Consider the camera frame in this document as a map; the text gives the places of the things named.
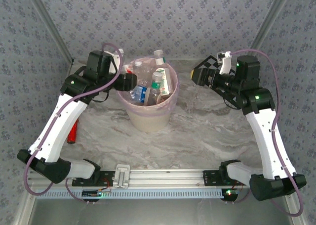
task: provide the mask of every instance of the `patterned wall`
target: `patterned wall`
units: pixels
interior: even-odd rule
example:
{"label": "patterned wall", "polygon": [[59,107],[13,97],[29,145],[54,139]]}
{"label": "patterned wall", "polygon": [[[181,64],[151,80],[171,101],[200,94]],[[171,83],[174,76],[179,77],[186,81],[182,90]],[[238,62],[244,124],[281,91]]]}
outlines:
{"label": "patterned wall", "polygon": [[0,8],[0,224],[9,225],[24,191],[16,154],[42,131],[69,65],[30,0]]}
{"label": "patterned wall", "polygon": [[[261,50],[276,64],[282,95],[279,122],[284,145],[298,173],[307,177],[302,189],[310,224],[316,224],[316,0],[288,0]],[[262,83],[274,90],[271,67]]]}
{"label": "patterned wall", "polygon": [[74,58],[107,41],[130,56],[249,47],[273,0],[43,0]]}

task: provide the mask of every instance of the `red marker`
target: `red marker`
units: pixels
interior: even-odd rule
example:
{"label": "red marker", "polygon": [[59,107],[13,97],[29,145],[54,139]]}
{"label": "red marker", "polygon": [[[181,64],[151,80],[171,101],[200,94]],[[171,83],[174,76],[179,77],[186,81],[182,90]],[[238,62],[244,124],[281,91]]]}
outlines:
{"label": "red marker", "polygon": [[67,143],[75,143],[76,142],[77,124],[78,124],[78,120],[75,122],[73,128],[70,130],[70,132],[68,134]]}

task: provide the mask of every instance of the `metal frame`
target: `metal frame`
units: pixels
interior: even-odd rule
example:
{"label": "metal frame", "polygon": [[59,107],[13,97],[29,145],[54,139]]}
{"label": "metal frame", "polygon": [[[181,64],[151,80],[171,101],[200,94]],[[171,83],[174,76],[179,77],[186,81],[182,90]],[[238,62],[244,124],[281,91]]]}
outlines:
{"label": "metal frame", "polygon": [[[134,189],[222,189],[230,186],[204,186],[202,169],[140,169],[131,170],[129,187],[127,190]],[[43,190],[47,188],[50,181],[36,172],[29,173],[29,186],[32,190]],[[55,184],[52,190],[65,189],[65,181]],[[82,190],[83,187],[71,187],[74,190]],[[85,187],[84,189],[97,189],[96,187]],[[299,204],[295,194],[286,196],[285,200],[291,213],[298,210]],[[24,192],[19,208],[16,213],[13,225],[27,225],[36,197]],[[294,225],[308,225],[305,213],[298,218],[291,218]]]}

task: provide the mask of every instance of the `marble surface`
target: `marble surface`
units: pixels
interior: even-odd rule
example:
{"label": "marble surface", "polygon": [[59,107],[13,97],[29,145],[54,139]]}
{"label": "marble surface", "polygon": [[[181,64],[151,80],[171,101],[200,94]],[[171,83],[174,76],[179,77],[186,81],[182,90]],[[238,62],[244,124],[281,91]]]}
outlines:
{"label": "marble surface", "polygon": [[[169,124],[156,133],[135,129],[114,90],[103,103],[91,102],[79,117],[77,141],[61,157],[90,159],[103,169],[212,169],[230,159],[261,167],[255,137],[241,110],[228,108],[207,87],[190,80],[197,61],[176,60],[180,92]],[[72,72],[82,66],[74,64]],[[96,99],[103,99],[104,94]]]}

